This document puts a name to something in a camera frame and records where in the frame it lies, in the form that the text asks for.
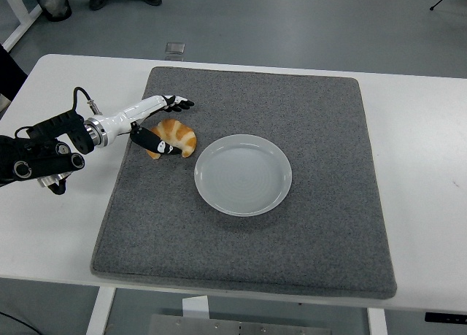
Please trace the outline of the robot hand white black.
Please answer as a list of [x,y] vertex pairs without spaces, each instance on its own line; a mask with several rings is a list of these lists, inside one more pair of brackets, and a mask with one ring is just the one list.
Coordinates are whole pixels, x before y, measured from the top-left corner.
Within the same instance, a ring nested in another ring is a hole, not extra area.
[[85,127],[97,147],[106,147],[112,144],[117,136],[130,134],[132,142],[152,153],[181,154],[181,149],[162,140],[152,131],[142,127],[140,123],[161,110],[181,112],[190,109],[193,105],[192,101],[180,96],[151,96],[116,115],[94,115],[93,118],[85,121]]

